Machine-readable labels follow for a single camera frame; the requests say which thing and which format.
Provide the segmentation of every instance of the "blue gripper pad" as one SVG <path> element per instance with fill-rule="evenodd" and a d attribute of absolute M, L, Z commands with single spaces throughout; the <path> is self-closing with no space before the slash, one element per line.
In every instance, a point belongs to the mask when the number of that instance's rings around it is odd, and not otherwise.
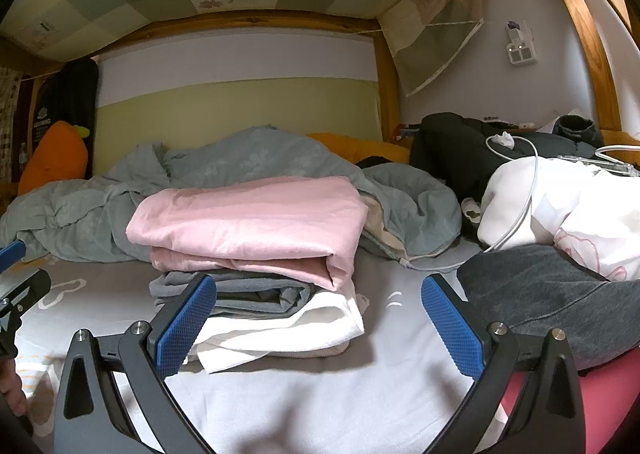
<path fill-rule="evenodd" d="M 216 283 L 207 275 L 160 337 L 156 345 L 156 371 L 160 379 L 178 372 L 209 318 L 217 295 Z"/>
<path fill-rule="evenodd" d="M 9 246 L 0 249 L 0 274 L 21 260 L 26 253 L 27 248 L 22 241 L 14 241 Z"/>
<path fill-rule="evenodd" d="M 433 277 L 422 282 L 422 306 L 460 373 L 480 378 L 484 371 L 482 344 Z"/>

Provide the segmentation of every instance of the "yellow cushion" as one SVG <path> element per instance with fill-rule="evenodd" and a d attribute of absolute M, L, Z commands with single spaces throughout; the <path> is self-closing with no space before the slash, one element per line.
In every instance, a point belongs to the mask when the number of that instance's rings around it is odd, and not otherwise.
<path fill-rule="evenodd" d="M 331 152 L 351 163 L 358 163 L 369 156 L 382 156 L 397 163 L 409 163 L 409 149 L 399 145 L 358 140 L 332 132 L 312 132 L 307 136 L 321 142 Z"/>
<path fill-rule="evenodd" d="M 50 181 L 83 178 L 87 160 L 86 147 L 74 126 L 56 122 L 44 134 L 27 163 L 18 184 L 18 196 Z"/>

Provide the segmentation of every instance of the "orange plush toy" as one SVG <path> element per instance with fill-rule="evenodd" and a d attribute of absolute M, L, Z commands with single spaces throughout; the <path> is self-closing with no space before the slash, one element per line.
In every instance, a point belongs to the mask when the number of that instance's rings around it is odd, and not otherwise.
<path fill-rule="evenodd" d="M 62 179 L 84 178 L 88 155 L 78 131 L 56 122 L 45 133 L 22 173 L 18 196 Z"/>

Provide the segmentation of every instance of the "metal screw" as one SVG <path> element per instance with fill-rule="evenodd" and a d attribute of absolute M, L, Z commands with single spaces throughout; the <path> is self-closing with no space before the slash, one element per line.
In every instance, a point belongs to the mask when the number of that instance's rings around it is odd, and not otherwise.
<path fill-rule="evenodd" d="M 504 322 L 492 322 L 491 323 L 491 331 L 495 335 L 504 335 L 507 332 L 508 328 Z"/>
<path fill-rule="evenodd" d="M 76 340 L 78 342 L 82 342 L 83 340 L 87 340 L 89 338 L 89 330 L 87 329 L 79 329 L 76 331 Z"/>
<path fill-rule="evenodd" d="M 551 335 L 556 340 L 564 340 L 566 338 L 566 333 L 560 328 L 553 328 L 551 330 Z"/>
<path fill-rule="evenodd" d="M 149 324 L 147 322 L 139 320 L 137 322 L 134 322 L 129 329 L 131 329 L 131 332 L 134 335 L 142 335 L 142 333 L 144 333 L 148 329 L 148 327 Z"/>

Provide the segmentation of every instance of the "pink fabric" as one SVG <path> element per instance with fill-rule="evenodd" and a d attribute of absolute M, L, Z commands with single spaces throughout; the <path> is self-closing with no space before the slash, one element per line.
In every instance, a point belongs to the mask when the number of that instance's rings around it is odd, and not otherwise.
<path fill-rule="evenodd" d="M 513 375 L 502 399 L 510 414 L 523 374 Z M 607 444 L 640 394 L 640 348 L 580 377 L 587 432 L 586 454 L 597 454 Z"/>
<path fill-rule="evenodd" d="M 167 189 L 136 210 L 127 237 L 165 272 L 225 266 L 328 290 L 353 275 L 367 206 L 345 177 L 277 177 L 219 189 Z"/>

